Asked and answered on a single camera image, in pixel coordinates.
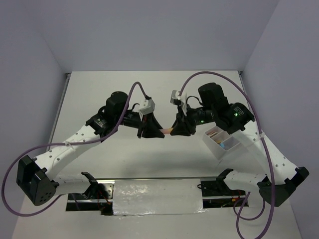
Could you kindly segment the orange highlighter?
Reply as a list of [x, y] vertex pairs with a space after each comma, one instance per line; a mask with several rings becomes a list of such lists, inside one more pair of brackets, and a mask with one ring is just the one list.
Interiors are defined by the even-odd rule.
[[163, 134], [171, 134], [173, 128], [170, 127], [170, 128], [163, 128], [161, 129], [160, 131], [163, 133]]

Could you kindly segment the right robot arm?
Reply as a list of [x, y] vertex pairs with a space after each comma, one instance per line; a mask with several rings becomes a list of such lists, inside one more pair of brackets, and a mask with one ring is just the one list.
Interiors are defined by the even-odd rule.
[[229, 103], [220, 85], [207, 83], [198, 88], [201, 106], [191, 108], [186, 93], [174, 90], [170, 102], [177, 106], [170, 135], [191, 136], [196, 127], [214, 122], [209, 130], [215, 136], [204, 137], [206, 146], [221, 160], [246, 151], [262, 167], [263, 173], [244, 173], [227, 168], [216, 178], [217, 191], [228, 195], [232, 190], [257, 190], [268, 204], [279, 207], [308, 177], [305, 167], [290, 162], [258, 128], [256, 117], [242, 103]]

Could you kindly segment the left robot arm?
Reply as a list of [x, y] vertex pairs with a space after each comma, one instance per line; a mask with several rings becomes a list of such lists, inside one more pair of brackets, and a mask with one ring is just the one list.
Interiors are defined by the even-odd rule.
[[74, 135], [61, 146], [30, 158], [24, 156], [18, 162], [18, 186], [35, 206], [41, 206], [58, 194], [82, 194], [91, 199], [99, 194], [108, 197], [107, 189], [88, 172], [79, 176], [62, 177], [59, 173], [73, 160], [90, 148], [105, 141], [117, 131], [119, 125], [136, 128], [138, 138], [164, 138], [162, 127], [155, 119], [155, 103], [146, 96], [137, 112], [128, 108], [129, 96], [124, 92], [113, 92], [104, 106], [89, 118]]

